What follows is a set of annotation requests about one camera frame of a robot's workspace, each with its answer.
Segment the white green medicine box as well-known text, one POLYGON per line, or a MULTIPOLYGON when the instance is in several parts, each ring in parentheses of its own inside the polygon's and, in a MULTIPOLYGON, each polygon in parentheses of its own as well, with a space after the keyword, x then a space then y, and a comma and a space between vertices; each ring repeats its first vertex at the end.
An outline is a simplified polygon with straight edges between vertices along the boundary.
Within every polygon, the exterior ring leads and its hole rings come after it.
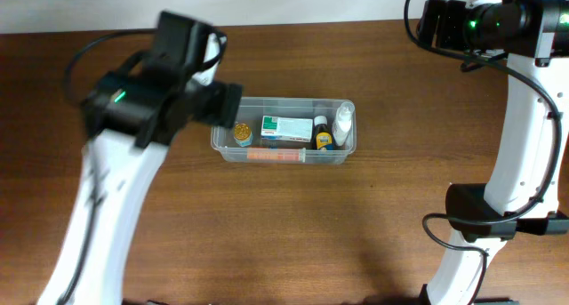
POLYGON ((260 136, 266 140, 310 142, 312 131, 312 119, 264 116, 260 136))

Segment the white spray bottle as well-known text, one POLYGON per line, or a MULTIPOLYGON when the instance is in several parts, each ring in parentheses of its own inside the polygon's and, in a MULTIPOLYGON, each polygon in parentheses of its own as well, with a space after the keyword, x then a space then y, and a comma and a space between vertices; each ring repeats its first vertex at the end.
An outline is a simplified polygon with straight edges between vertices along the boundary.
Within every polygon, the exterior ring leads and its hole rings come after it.
POLYGON ((353 124, 355 106, 349 101, 344 101, 337 108, 333 121, 333 138, 337 147, 341 147, 348 138, 349 131, 353 124))

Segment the orange tablet tube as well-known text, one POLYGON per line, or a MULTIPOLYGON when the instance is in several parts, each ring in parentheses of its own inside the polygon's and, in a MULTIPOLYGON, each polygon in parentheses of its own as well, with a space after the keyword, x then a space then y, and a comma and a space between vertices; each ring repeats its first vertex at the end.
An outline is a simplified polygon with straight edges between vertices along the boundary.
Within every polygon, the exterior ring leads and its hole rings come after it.
POLYGON ((255 161, 305 163, 304 148, 248 148, 246 158, 255 161))

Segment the gold foil coin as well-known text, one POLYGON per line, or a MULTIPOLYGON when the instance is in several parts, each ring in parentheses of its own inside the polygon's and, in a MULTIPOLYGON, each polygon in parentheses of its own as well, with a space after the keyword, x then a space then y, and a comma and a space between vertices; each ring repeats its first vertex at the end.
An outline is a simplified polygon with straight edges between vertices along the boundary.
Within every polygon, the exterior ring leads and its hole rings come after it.
POLYGON ((247 147, 252 144, 252 129, 248 124, 238 123, 233 128, 234 140, 240 147, 247 147))

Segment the dark dropper bottle white cap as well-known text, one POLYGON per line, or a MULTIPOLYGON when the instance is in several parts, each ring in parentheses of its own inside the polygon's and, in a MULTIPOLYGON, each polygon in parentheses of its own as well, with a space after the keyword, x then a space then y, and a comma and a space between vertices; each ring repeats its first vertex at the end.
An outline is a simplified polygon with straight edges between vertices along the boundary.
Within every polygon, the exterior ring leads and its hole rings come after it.
POLYGON ((333 150, 333 135, 330 132, 326 116, 316 116, 314 118, 312 144, 314 150, 333 150))

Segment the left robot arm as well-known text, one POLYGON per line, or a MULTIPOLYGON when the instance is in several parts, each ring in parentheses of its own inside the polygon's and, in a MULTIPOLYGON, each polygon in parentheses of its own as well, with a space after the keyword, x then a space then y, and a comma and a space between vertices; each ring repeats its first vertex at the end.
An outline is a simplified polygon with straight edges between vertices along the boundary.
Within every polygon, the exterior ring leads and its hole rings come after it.
POLYGON ((215 26, 161 12, 147 50, 79 103, 86 142, 76 202, 42 304, 119 304, 141 207, 189 122, 229 128, 243 94, 215 79, 228 45, 215 26))

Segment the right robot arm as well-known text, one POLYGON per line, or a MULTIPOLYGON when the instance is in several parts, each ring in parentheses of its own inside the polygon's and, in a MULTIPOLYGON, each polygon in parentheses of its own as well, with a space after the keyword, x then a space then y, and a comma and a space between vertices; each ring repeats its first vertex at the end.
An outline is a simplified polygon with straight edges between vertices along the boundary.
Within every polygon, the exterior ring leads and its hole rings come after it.
POLYGON ((558 179, 568 138, 568 0, 428 0, 410 40, 463 72, 508 78, 498 156, 486 183, 452 184, 451 235, 422 304, 473 304, 495 255, 517 233, 564 235, 558 179))

